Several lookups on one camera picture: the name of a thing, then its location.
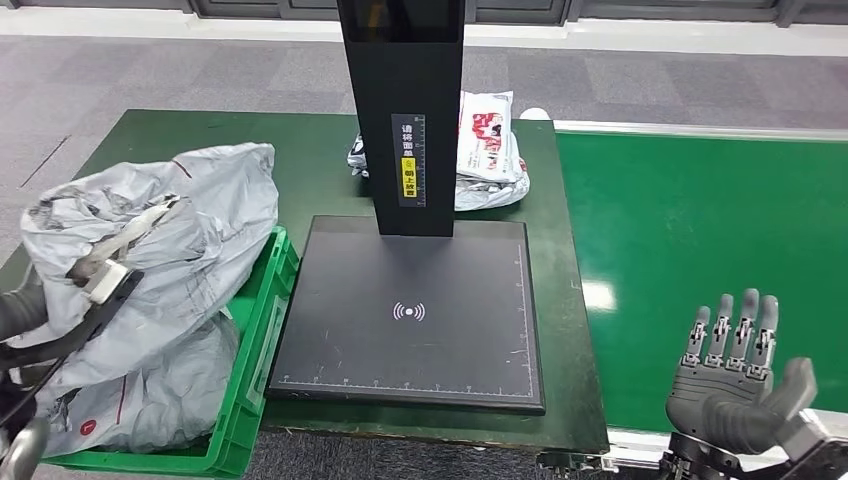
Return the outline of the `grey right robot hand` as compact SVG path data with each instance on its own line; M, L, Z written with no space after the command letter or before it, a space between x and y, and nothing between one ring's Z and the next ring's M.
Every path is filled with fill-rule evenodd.
M813 363L790 359L773 378L778 300L747 289L724 294L716 313L698 308L665 411L680 433L734 454L761 454L817 394Z

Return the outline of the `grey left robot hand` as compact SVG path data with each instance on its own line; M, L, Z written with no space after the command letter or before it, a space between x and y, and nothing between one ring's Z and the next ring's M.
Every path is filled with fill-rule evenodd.
M17 289L1 293L1 340L35 330L47 321L43 283L30 265Z

